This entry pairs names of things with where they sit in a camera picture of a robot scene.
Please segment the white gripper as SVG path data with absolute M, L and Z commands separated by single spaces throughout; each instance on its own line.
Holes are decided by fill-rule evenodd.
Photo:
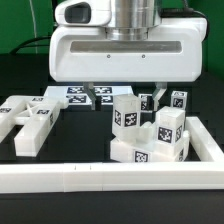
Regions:
M 84 82 L 92 110 L 92 82 L 157 82 L 157 111 L 166 82 L 192 82 L 201 74 L 208 22 L 192 11 L 162 11 L 161 0 L 65 0 L 55 19 L 50 75 Z

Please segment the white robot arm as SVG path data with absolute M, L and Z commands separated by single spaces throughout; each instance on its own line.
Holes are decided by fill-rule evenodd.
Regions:
M 162 0 L 65 0 L 49 71 L 58 82 L 81 82 L 94 105 L 96 82 L 153 82 L 153 101 L 169 82 L 192 82 L 202 69 L 209 22 L 191 9 L 164 9 Z

